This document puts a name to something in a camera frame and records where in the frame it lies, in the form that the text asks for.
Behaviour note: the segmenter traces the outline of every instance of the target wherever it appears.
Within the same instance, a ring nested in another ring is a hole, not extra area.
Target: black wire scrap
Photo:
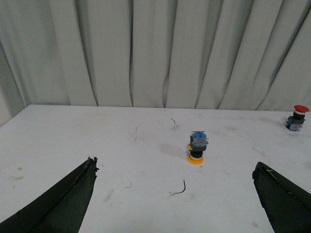
[[[174,195],[174,194],[180,194],[180,193],[183,193],[185,190],[186,190],[186,183],[185,183],[185,180],[184,180],[184,190],[183,191],[181,191],[181,192],[179,192],[179,193],[172,193],[172,195]]]

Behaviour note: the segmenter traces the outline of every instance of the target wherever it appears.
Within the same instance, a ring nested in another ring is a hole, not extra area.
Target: white table
[[[81,233],[272,233],[257,162],[311,192],[311,119],[290,132],[291,114],[30,105],[0,128],[0,222],[96,156]],[[201,166],[187,161],[195,130],[209,138]]]

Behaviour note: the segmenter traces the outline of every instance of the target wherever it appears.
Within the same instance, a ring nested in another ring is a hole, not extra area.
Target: curtain fold
[[[311,0],[0,0],[0,118],[29,104],[311,107]]]
[[[163,86],[169,77],[176,8],[177,0],[134,2],[134,107],[164,107]]]
[[[255,0],[220,109],[243,109],[282,0]]]
[[[48,1],[0,1],[0,42],[25,106],[70,104]]]
[[[283,1],[244,109],[256,110],[266,97],[310,6],[310,0]]]
[[[194,108],[201,71],[201,61],[212,41],[205,41],[210,1],[179,1],[173,36],[168,108]]]
[[[218,109],[251,12],[251,0],[224,0],[196,108]]]
[[[297,100],[311,106],[311,14],[304,20],[266,98],[258,110],[283,110]]]
[[[131,107],[130,51],[133,2],[86,2],[94,93],[99,106]]]
[[[57,47],[71,105],[95,106],[73,0],[50,0]]]

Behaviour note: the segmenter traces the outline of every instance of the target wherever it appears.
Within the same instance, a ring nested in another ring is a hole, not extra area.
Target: scuff mark
[[[10,180],[11,180],[11,182],[13,182],[13,181],[20,181],[20,180],[22,180],[23,178],[24,178],[23,176],[18,176],[18,177],[11,176],[11,177],[10,177]]]
[[[132,182],[131,182],[130,186],[128,186],[128,187],[124,187],[124,188],[131,188],[131,187],[132,187]]]
[[[114,189],[112,188],[110,190],[110,192],[108,193],[107,197],[105,197],[104,202],[109,201],[111,199],[113,191],[114,191]]]

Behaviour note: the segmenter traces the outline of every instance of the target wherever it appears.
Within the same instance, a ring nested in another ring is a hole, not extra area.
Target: yellow ring
[[[191,155],[189,154],[188,155],[188,161],[192,164],[199,165],[204,161],[204,158],[202,157],[200,160],[195,160],[195,159],[192,159]]]

